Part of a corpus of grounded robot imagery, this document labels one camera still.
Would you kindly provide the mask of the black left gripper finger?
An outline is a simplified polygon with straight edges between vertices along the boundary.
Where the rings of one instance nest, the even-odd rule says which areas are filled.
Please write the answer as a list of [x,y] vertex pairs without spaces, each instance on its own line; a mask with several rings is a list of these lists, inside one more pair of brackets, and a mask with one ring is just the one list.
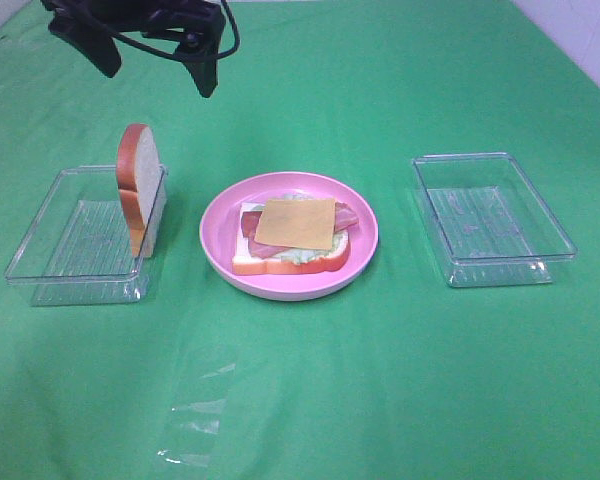
[[121,56],[108,34],[76,19],[58,15],[51,20],[48,29],[79,51],[106,77],[113,78],[121,68]]
[[211,33],[183,31],[174,56],[191,75],[199,94],[212,96],[218,84],[217,54],[220,37]]

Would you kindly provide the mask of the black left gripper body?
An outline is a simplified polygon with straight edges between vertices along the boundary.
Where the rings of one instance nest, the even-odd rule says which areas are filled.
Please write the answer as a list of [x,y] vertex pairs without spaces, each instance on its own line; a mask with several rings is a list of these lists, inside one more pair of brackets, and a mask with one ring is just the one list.
[[150,38],[220,37],[226,25],[209,1],[41,1],[49,11],[107,33]]

